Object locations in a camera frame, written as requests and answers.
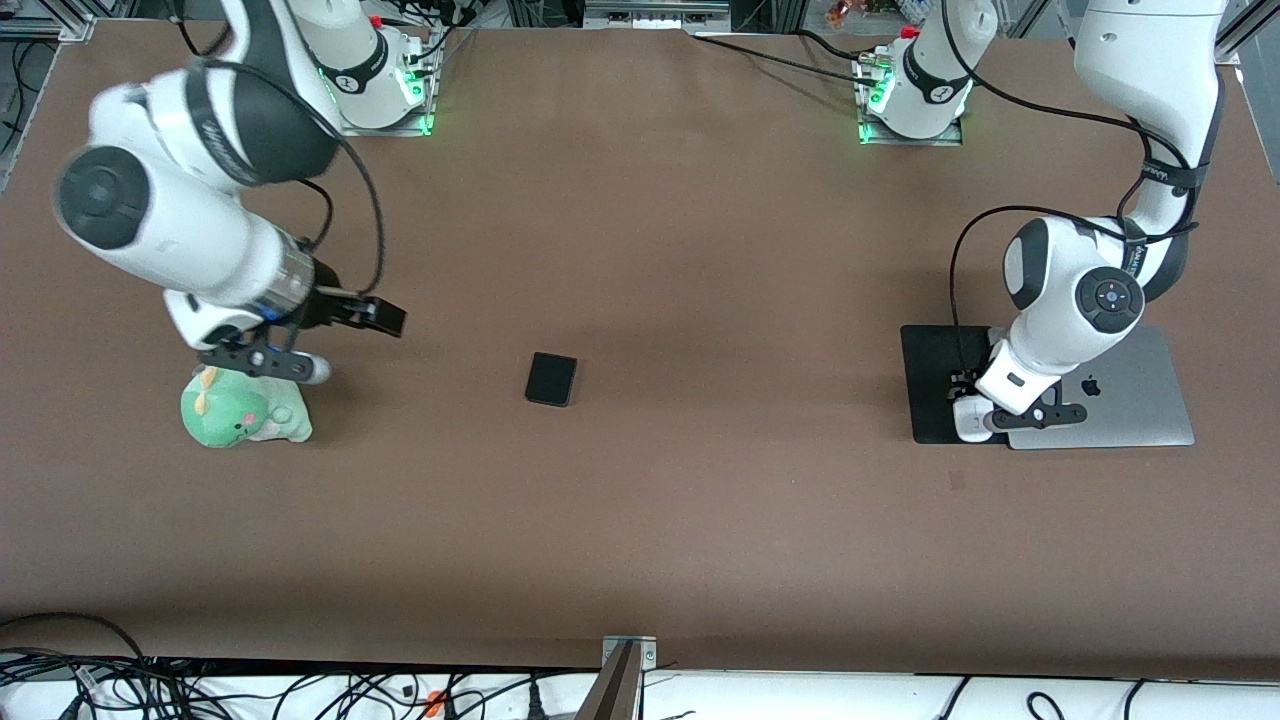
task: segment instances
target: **power cord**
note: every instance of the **power cord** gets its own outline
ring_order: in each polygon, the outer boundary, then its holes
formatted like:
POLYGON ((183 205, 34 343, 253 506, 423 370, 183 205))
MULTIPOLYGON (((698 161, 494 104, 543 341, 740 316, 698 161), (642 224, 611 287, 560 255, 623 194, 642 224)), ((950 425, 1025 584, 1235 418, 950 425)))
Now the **power cord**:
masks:
POLYGON ((182 42, 187 46, 187 50, 189 50, 192 55, 200 55, 202 58, 211 55, 223 46, 223 42, 227 42, 228 37, 230 37, 232 26, 229 23, 223 23, 223 29, 219 31, 218 37, 215 37, 207 47, 204 50, 196 47, 196 41, 191 38, 191 32, 187 31, 187 20, 182 19, 182 15, 178 14, 178 8, 173 4, 173 0, 164 0, 164 4, 165 8, 169 9, 168 20, 178 26, 178 32, 182 35, 182 42))
POLYGON ((200 61, 204 63, 206 68, 214 68, 214 69, 220 68, 220 69, 234 70, 238 73, 244 73, 271 86, 273 88, 275 88, 276 92, 279 92, 287 100, 289 100, 289 102, 292 102, 296 108, 305 111, 312 120, 315 120, 316 124, 319 124, 330 137, 334 138, 334 141, 338 142, 343 152, 346 152, 347 156, 351 158, 351 161, 356 165, 356 170, 360 172, 361 179, 365 181, 365 188, 369 191, 369 202, 374 210, 374 225, 375 225, 376 243, 378 243, 378 254, 374 264, 374 275, 369 281, 369 284, 356 291, 356 295, 365 296, 374 292, 383 281, 383 270, 387 265, 387 223, 383 218, 383 204, 378 199, 378 188, 374 186, 374 178, 369 172, 369 167, 365 165, 364 159, 361 159, 360 154, 356 152, 356 149, 351 146, 351 142, 348 142, 347 138, 343 137, 342 133, 338 132, 335 127, 333 127, 333 123, 330 123, 306 100, 298 97, 297 92, 285 87, 284 85, 282 85, 265 72, 252 65, 246 65, 243 63, 233 63, 230 60, 204 58, 200 61))
POLYGON ((951 691, 951 697, 947 698, 947 705, 946 705, 946 707, 942 708, 942 714, 938 715, 937 720, 950 720, 951 719, 951 711, 954 711, 956 708, 956 702, 960 701, 960 693, 964 692, 965 685, 968 685, 969 680, 972 680, 972 679, 973 679, 973 675, 965 675, 964 678, 960 678, 960 684, 956 685, 956 689, 951 691))
POLYGON ((408 61, 410 63, 416 63, 416 61, 419 61, 419 60, 421 60, 424 58, 430 58, 431 53, 435 53, 436 50, 439 50, 440 47, 444 46, 444 41, 449 38, 449 33, 453 32, 458 27, 460 26, 449 26, 449 27, 444 28, 444 32, 440 33, 440 40, 436 40, 435 45, 433 45, 433 46, 428 47, 426 50, 424 50, 421 55, 412 55, 412 56, 410 56, 408 61))
POLYGON ((492 692, 489 694, 481 696, 481 698, 475 705, 471 705, 470 707, 467 707, 466 710, 463 710, 462 712, 458 714, 458 720, 462 720, 463 717, 466 717, 467 715, 470 715, 471 711, 475 710, 476 707, 480 708, 480 712, 481 712, 480 717, 481 717, 481 720, 484 720, 484 706, 488 705, 490 700, 493 700, 495 697, 499 697, 499 696, 503 696, 506 693, 509 693, 511 691, 513 691, 516 688, 522 688, 522 687, 525 687, 527 684, 536 683, 540 679, 556 678, 556 676, 559 676, 559 675, 572 675, 572 674, 576 674, 576 673, 580 673, 580 670, 550 670, 550 671, 547 671, 547 673, 535 673, 535 674, 530 675, 529 678, 525 678, 524 680, 517 680, 515 683, 511 683, 508 685, 498 688, 497 691, 494 691, 494 692, 492 692))
POLYGON ((530 675, 529 715, 526 720, 547 720, 547 711, 543 710, 543 693, 538 689, 538 678, 534 675, 530 675))
POLYGON ((822 49, 826 50, 827 53, 829 53, 829 54, 832 54, 832 55, 835 55, 837 58, 841 58, 844 60, 850 60, 850 61, 856 61, 858 56, 861 55, 863 53, 870 53, 870 51, 876 50, 876 47, 872 46, 872 47, 868 47, 867 50, 855 50, 852 53, 849 53, 849 51, 841 50, 841 49, 836 47, 835 45, 827 42, 827 38, 823 37, 823 36, 820 36, 820 35, 818 35, 817 32, 813 32, 813 31, 809 31, 809 29, 805 29, 805 28, 800 28, 800 29, 795 31, 792 35, 796 35, 796 36, 800 36, 800 37, 808 37, 809 40, 812 40, 812 41, 817 42, 819 46, 822 46, 822 49))
POLYGON ((18 82, 18 111, 14 114, 13 120, 0 120, 0 124, 3 124, 4 127, 9 128, 9 137, 6 137, 5 141, 4 141, 4 145, 0 146, 0 155, 4 155, 5 152, 8 152, 9 147, 12 147, 13 143, 18 140, 18 137, 20 137, 22 133, 26 132, 26 129, 27 129, 27 128, 24 128, 22 126, 22 114, 27 109, 27 94, 26 94, 26 91, 29 90, 31 92, 35 92, 37 95, 40 94, 40 88, 38 87, 32 87, 32 86, 27 85, 27 81, 22 77, 22 68, 27 63, 27 56, 31 55, 31 51, 33 49, 36 49, 36 47, 49 47, 54 53, 58 51, 56 49, 54 49, 52 45, 46 44, 46 42, 27 42, 27 44, 14 42, 13 44, 13 49, 10 51, 10 58, 9 59, 12 61, 12 64, 13 64, 13 78, 18 82))
MULTIPOLYGON (((1124 720, 1129 720, 1130 711, 1133 710, 1133 698, 1144 684, 1147 684, 1147 680, 1146 678, 1142 678, 1124 694, 1124 720)), ((1036 720, 1066 720, 1066 716, 1062 715, 1062 708, 1057 706, 1057 701, 1050 697, 1048 693, 1043 693, 1041 691, 1036 691, 1027 696, 1027 712, 1036 720), (1039 710, 1036 707, 1037 701, 1044 701, 1048 703, 1048 706, 1053 710, 1053 717, 1041 715, 1039 710)))
POLYGON ((768 55, 765 53, 760 53, 758 50, 751 50, 750 47, 742 47, 741 45, 733 45, 731 42, 724 42, 722 40, 717 40, 714 37, 708 37, 708 36, 704 36, 704 35, 692 35, 690 37, 692 37, 694 40, 699 40, 701 42, 709 42, 712 45, 719 45, 721 47, 728 47, 730 50, 733 50, 733 51, 737 51, 737 53, 742 53, 744 55, 751 55, 753 58, 760 58, 762 60, 769 60, 771 63, 778 63, 778 64, 782 64, 782 65, 788 65, 788 67, 797 68, 797 69, 801 69, 801 70, 806 70, 806 72, 810 72, 810 73, 815 73, 815 74, 819 74, 819 76, 833 77, 836 79, 842 79, 845 82, 851 82, 854 85, 865 85, 868 87, 876 85, 876 81, 873 81, 870 78, 860 78, 860 77, 854 77, 854 76, 846 76, 844 73, 836 73, 836 72, 827 70, 827 69, 823 69, 823 68, 815 68, 813 65, 805 65, 804 63, 796 63, 794 60, 787 60, 786 58, 778 58, 776 55, 768 55))
POLYGON ((320 232, 316 233, 315 240, 312 240, 307 245, 307 252, 315 255, 315 251, 320 249, 320 243, 324 242, 324 238, 329 234, 329 225, 333 224, 333 196, 329 195, 328 190, 320 187, 319 184, 307 178, 300 179, 298 183, 305 187, 310 187, 321 199, 324 199, 324 224, 320 225, 320 232))
POLYGON ((1057 701, 1055 701, 1052 697, 1039 691, 1036 691, 1029 696, 1027 696, 1027 712, 1036 720, 1066 720, 1066 717, 1062 715, 1062 708, 1057 706, 1057 701), (1038 700, 1043 700, 1044 702, 1048 703, 1050 707, 1053 708, 1053 715, 1055 715, 1053 719, 1044 717, 1043 715, 1039 714, 1038 710, 1036 710, 1036 701, 1038 700))

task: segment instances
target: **metal frame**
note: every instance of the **metal frame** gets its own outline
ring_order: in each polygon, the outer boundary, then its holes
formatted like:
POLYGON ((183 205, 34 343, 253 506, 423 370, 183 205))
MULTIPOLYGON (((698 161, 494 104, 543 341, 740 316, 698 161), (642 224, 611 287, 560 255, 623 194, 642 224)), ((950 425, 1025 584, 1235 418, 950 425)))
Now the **metal frame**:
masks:
POLYGON ((604 638, 604 667, 573 720, 635 720, 640 711, 641 679, 658 660, 657 647, 650 637, 604 638))
MULTIPOLYGON (((1032 4, 1027 6, 1027 10, 1012 23, 1012 27, 1005 35, 1015 38, 1027 37, 1052 3, 1053 0, 1032 0, 1032 4)), ((1007 14, 1007 3, 1001 3, 1001 6, 1007 14)))
POLYGON ((1230 61, 1235 51, 1248 42, 1254 35, 1262 32, 1267 23, 1280 13, 1280 0, 1256 0, 1245 6, 1238 15, 1225 20, 1217 29, 1217 42, 1215 51, 1220 63, 1230 61))

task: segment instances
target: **black cable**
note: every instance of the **black cable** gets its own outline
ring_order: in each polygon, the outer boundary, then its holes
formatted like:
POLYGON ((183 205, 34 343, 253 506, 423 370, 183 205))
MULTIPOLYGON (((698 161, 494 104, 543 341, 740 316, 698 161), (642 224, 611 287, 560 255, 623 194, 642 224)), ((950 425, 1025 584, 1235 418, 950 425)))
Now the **black cable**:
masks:
POLYGON ((22 133, 26 132, 26 128, 22 126, 22 114, 27 109, 27 94, 24 91, 26 90, 32 90, 33 92, 38 92, 38 90, 32 88, 31 86, 28 86, 26 83, 26 81, 23 81, 23 78, 22 78, 22 68, 27 63, 27 55, 31 54, 31 50, 35 46, 37 46, 37 45, 44 45, 44 44, 42 42, 26 42, 26 44, 23 44, 23 42, 14 42, 13 47, 10 49, 9 60, 13 64, 13 78, 18 82, 18 111, 14 114, 12 122, 10 120, 4 120, 3 122, 3 124, 6 128, 9 128, 9 137, 6 137, 5 141, 4 141, 4 145, 0 146, 0 155, 4 155, 5 152, 8 152, 9 147, 13 146, 14 141, 17 141, 19 137, 22 137, 22 133), (22 54, 20 55, 18 53, 19 47, 22 49, 22 54))
MULTIPOLYGON (((479 702, 476 702, 471 707, 467 707, 462 712, 458 712, 458 720, 462 720, 463 717, 466 717, 467 714, 471 712, 472 710, 475 710, 476 707, 481 707, 483 708, 485 705, 489 703, 490 700, 493 700, 493 698, 495 698, 495 697, 498 697, 500 694, 506 694, 506 693, 508 693, 508 692, 511 692, 511 691, 513 691, 516 688, 522 688, 522 687, 527 685, 529 683, 534 683, 534 682, 540 680, 540 679, 556 678, 558 675, 572 675, 572 674, 576 674, 576 673, 580 673, 580 671, 581 670, 552 670, 549 673, 534 673, 532 675, 525 678, 524 680, 517 680, 515 683, 511 683, 509 685, 506 685, 503 688, 499 688, 499 689, 497 689, 497 691, 494 691, 494 692, 484 696, 479 702)), ((481 720, 484 720, 484 710, 481 710, 481 720)))
POLYGON ((215 69, 221 68, 244 73, 256 77, 257 79, 274 87, 275 91, 283 95, 285 99, 288 99, 289 102, 292 102, 294 106, 303 110, 308 117, 311 117, 311 119, 315 120, 316 124, 319 124, 330 137, 334 138, 334 141, 338 142, 338 145, 347 154, 347 156, 351 158, 351 161, 356 165, 356 169, 360 172, 360 177, 365 181, 365 187, 369 190, 369 202, 370 205, 372 205, 374 209, 374 225, 376 228, 376 242, 378 242, 378 255, 374 264, 374 275, 369 281, 367 286, 365 286, 362 290, 356 291, 356 295, 365 296, 376 290, 379 283, 383 282, 383 269, 387 264, 387 224, 383 219, 383 204, 378 199, 378 188, 374 187, 374 178, 369 173, 369 168, 365 165, 365 161, 360 158, 360 154, 356 152, 356 149, 351 146, 351 142, 348 142, 347 138, 343 137, 342 133, 333 127, 333 123, 330 123, 324 115, 321 115, 319 110, 312 108, 306 100, 298 97, 297 92, 285 87, 284 85, 282 85, 265 72, 252 65, 246 65, 243 63, 233 63, 229 60, 219 60, 214 58, 205 58, 200 61, 204 63, 206 68, 215 68, 215 69))
POLYGON ((800 29, 795 31, 792 35, 797 35, 800 37, 808 37, 809 40, 812 40, 812 41, 817 42, 818 45, 820 45, 822 49, 826 50, 827 53, 831 53, 832 55, 835 55, 837 58, 842 58, 845 60, 856 61, 858 56, 861 55, 863 53, 870 53, 870 51, 876 50, 876 47, 873 46, 873 47, 868 47, 867 50, 855 50, 852 53, 847 53, 847 51, 841 50, 840 47, 836 47, 835 45, 827 42, 826 37, 823 37, 823 36, 820 36, 817 32, 813 32, 810 29, 805 29, 805 28, 800 28, 800 29))
POLYGON ((120 638, 124 644, 129 646, 129 651, 142 660, 142 647, 138 646, 137 641, 133 639, 129 633, 124 632, 124 628, 116 625, 115 623, 108 620, 106 618, 100 618, 97 615, 90 615, 87 612, 32 612, 31 615, 19 615, 17 618, 10 618, 0 623, 0 630, 6 628, 14 628, 18 625, 28 625, 31 623, 47 623, 52 620, 76 620, 81 623, 92 623, 101 628, 106 628, 115 637, 120 638))
POLYGON ((721 40, 716 40, 714 37, 707 37, 707 36, 703 36, 703 35, 692 35, 690 37, 692 37, 694 40, 700 40, 703 42, 710 42, 712 45, 719 45, 721 47, 728 47, 730 50, 736 50, 737 53, 751 55, 754 58, 760 58, 763 60, 769 60, 772 63, 781 63, 783 65, 790 65, 792 68, 799 68, 801 70, 808 70, 810 73, 817 73, 819 76, 833 77, 836 79, 842 79, 845 82, 851 82, 854 85, 865 85, 868 87, 876 85, 876 81, 873 81, 870 78, 860 78, 860 77, 854 77, 854 76, 846 76, 846 74, 842 74, 842 73, 835 73, 835 72, 826 70, 826 69, 822 69, 822 68, 815 68, 813 65, 805 65, 804 63, 796 63, 794 60, 787 60, 786 58, 777 58, 774 55, 767 55, 764 53, 760 53, 760 51, 756 51, 756 50, 751 50, 750 47, 742 47, 741 45, 733 45, 731 42, 723 42, 721 40))
POLYGON ((200 55, 204 58, 212 54, 221 47, 223 42, 225 42, 232 33, 230 23, 224 23, 223 29, 218 32, 218 37, 201 50, 200 47, 196 47, 196 41, 191 38, 191 32, 187 31, 187 20, 178 14, 178 8, 173 4, 173 0, 164 0, 164 4, 169 9, 169 22, 178 26, 178 33, 182 35, 182 44, 187 46, 187 50, 192 55, 200 55))
MULTIPOLYGON (((134 641, 133 637, 129 635, 129 633, 124 630, 124 628, 116 625, 115 623, 113 623, 113 621, 110 621, 110 620, 108 620, 105 618, 97 616, 97 615, 90 615, 90 614, 86 614, 86 612, 65 612, 65 611, 33 612, 33 614, 29 614, 29 615, 20 615, 18 618, 10 618, 9 620, 5 620, 5 621, 0 623, 0 630, 4 630, 6 628, 12 628, 12 626, 17 626, 17 625, 29 624, 29 623, 45 623, 45 621, 55 621, 55 620, 73 620, 73 621, 81 621, 81 623, 91 623, 91 624, 106 628, 108 630, 111 632, 111 634, 114 634, 122 642, 124 642, 124 644, 127 644, 129 647, 131 652, 133 652, 133 656, 134 656, 134 660, 136 660, 136 665, 137 665, 137 670, 138 671, 148 671, 147 670, 146 656, 143 656, 142 647, 137 643, 137 641, 134 641)), ((172 698, 177 698, 177 697, 180 696, 179 680, 177 679, 177 676, 174 676, 172 674, 156 673, 156 671, 152 671, 151 674, 156 675, 160 679, 161 683, 164 683, 165 685, 168 685, 169 693, 170 693, 172 698)), ((93 705, 92 698, 88 697, 88 696, 86 696, 84 701, 90 706, 93 705)), ((182 705, 178 705, 178 717, 183 717, 186 720, 193 720, 193 715, 191 714, 189 707, 186 707, 186 706, 182 706, 182 705)))
POLYGON ((1137 683, 1129 688, 1129 692, 1124 696, 1124 720, 1129 720, 1129 711, 1133 708, 1133 698, 1138 694, 1138 691, 1147 684, 1146 678, 1139 678, 1137 683))
POLYGON ((320 247, 320 243, 324 242, 324 238, 329 234, 329 225, 333 224, 333 196, 329 195, 328 190, 320 187, 319 184, 307 178, 300 179, 298 183, 310 187, 311 190, 316 191, 316 193, 320 195, 320 197, 324 199, 324 224, 320 225, 320 232, 316 233, 315 240, 311 241, 311 249, 310 249, 310 252, 315 254, 315 251, 320 247))
POLYGON ((1027 712, 1029 712, 1030 716, 1034 717, 1036 720, 1066 720, 1066 717, 1062 715, 1062 708, 1057 706, 1057 701, 1055 701, 1053 698, 1039 691, 1036 691, 1029 696, 1027 696, 1027 712), (1056 717, 1050 719, 1041 715, 1039 711, 1036 710, 1037 700, 1043 700, 1044 702, 1047 702, 1048 706, 1053 708, 1053 714, 1056 715, 1056 717))
POLYGON ((1181 165, 1184 169, 1190 168, 1190 165, 1187 163, 1187 158, 1183 155, 1180 150, 1178 150, 1178 146, 1175 146, 1171 141, 1166 140, 1165 136, 1149 131, 1137 123, 1128 123, 1125 120, 1117 120, 1115 118, 1108 118, 1106 115, 1097 115, 1093 113, 1082 113, 1079 110, 1066 110, 1062 108, 1041 105, 1039 102, 1032 102, 1030 100, 1023 100, 1021 97, 1010 95, 1004 90, 1000 90, 998 87, 991 85, 989 82, 986 81, 986 78, 980 77, 973 68, 970 68, 969 64, 965 61, 964 56, 960 54, 960 49, 956 46, 955 35, 952 35, 951 32, 951 14, 947 12, 947 0, 940 0, 938 9, 942 13, 942 29, 946 32, 947 45, 951 46, 951 54, 955 55, 956 63, 959 63, 960 68, 965 72, 965 74, 968 74, 969 78, 973 79, 974 85, 986 87, 992 92, 992 95, 1000 97, 1001 100, 1007 100, 1009 102, 1027 108, 1028 110, 1037 110, 1041 113, 1048 113, 1051 115, 1061 115, 1064 118, 1075 118, 1079 120, 1091 120, 1094 123, 1102 123, 1106 126, 1133 131, 1142 137, 1147 137, 1151 141, 1162 145, 1166 150, 1169 150, 1169 152, 1178 160, 1178 164, 1181 165))
POLYGON ((956 702, 960 701, 960 693, 964 692, 964 687, 968 685, 972 679, 973 675, 960 678, 960 684, 956 685, 956 689, 951 691, 951 697, 947 698, 947 705, 942 708, 942 714, 938 715, 938 720, 948 720, 951 717, 951 711, 956 708, 956 702))

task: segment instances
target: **laptop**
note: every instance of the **laptop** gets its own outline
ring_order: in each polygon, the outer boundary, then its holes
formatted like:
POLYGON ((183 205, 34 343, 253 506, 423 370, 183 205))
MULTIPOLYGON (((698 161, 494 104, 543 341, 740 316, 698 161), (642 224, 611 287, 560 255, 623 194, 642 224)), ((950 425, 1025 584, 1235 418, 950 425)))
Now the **laptop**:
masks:
MULTIPOLYGON (((1052 400, 1050 389, 1046 400, 1052 400)), ((1165 333, 1138 325, 1115 347, 1062 377, 1062 402, 1088 419, 1075 425, 1009 433, 1014 450, 1151 447, 1196 442, 1165 333)))

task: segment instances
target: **smartphone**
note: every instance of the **smartphone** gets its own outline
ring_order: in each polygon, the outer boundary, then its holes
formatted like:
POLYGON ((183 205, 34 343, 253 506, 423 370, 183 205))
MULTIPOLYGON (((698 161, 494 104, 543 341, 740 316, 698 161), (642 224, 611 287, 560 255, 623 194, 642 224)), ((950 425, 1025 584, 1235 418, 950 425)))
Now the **smartphone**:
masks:
POLYGON ((568 392, 573 387, 573 373, 576 372, 577 359, 575 357, 535 352, 534 364, 529 368, 525 400, 564 407, 568 405, 568 392))

